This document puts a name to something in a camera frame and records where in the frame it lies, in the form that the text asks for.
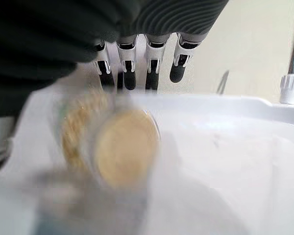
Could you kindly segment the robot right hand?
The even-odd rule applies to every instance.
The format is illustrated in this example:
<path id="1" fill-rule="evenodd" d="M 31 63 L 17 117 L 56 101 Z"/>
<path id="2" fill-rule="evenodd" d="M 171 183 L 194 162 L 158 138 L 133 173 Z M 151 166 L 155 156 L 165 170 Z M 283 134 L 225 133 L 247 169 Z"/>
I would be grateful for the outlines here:
<path id="1" fill-rule="evenodd" d="M 105 87 L 136 86 L 137 36 L 147 39 L 146 88 L 156 90 L 166 42 L 178 35 L 179 82 L 225 0 L 0 0 L 0 169 L 28 97 L 94 62 Z"/>

